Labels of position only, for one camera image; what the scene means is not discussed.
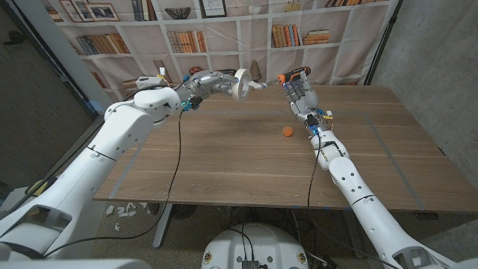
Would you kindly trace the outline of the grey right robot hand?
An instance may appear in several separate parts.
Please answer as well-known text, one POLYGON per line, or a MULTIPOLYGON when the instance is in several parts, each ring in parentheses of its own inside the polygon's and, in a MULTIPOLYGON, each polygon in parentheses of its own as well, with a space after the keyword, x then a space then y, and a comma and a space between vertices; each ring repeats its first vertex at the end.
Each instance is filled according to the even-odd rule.
POLYGON ((292 81, 283 85, 292 114, 302 123, 318 115, 318 97, 311 89, 305 71, 297 73, 292 81))

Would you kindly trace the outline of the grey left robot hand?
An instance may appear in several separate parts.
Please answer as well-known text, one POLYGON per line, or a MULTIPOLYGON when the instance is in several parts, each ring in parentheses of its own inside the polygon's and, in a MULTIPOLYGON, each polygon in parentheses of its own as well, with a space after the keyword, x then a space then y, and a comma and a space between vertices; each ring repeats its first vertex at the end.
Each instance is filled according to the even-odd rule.
POLYGON ((193 97, 207 99, 213 94, 231 95, 232 87, 239 79, 221 72, 200 71, 192 75, 182 86, 176 89, 181 101, 186 102, 193 97))

